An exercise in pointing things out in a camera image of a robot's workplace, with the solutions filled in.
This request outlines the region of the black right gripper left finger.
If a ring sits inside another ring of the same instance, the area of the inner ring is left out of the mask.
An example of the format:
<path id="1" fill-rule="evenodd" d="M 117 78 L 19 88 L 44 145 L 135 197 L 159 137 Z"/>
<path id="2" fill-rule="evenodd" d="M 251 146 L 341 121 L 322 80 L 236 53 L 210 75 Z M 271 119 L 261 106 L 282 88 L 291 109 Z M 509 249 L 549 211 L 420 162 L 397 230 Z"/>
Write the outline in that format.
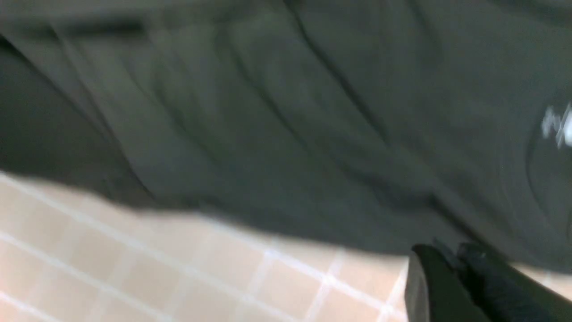
<path id="1" fill-rule="evenodd" d="M 488 322 L 456 274 L 451 251 L 415 245 L 404 291 L 410 322 Z"/>

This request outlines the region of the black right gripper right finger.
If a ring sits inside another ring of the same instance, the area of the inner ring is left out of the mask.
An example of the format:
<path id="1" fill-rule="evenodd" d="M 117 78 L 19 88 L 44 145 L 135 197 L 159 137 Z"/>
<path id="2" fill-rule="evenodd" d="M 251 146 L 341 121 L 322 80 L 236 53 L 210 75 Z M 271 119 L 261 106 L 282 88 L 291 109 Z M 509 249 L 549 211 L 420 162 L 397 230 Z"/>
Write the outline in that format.
<path id="1" fill-rule="evenodd" d="M 491 322 L 570 322 L 571 301 L 527 277 L 500 257 L 470 243 L 456 256 L 461 280 Z"/>

